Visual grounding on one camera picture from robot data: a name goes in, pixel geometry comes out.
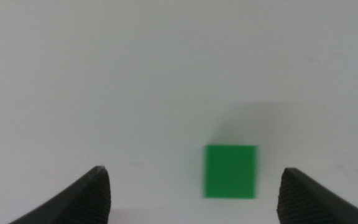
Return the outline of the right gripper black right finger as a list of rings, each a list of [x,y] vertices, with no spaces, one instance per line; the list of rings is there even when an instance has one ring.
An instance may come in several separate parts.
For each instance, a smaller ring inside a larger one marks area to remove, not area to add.
[[[277,215],[282,224],[358,224],[358,208],[297,168],[286,168]]]

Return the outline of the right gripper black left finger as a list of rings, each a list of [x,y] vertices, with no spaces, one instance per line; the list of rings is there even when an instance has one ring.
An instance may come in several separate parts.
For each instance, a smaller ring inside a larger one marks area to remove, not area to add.
[[[108,171],[96,166],[13,224],[107,224],[111,210]]]

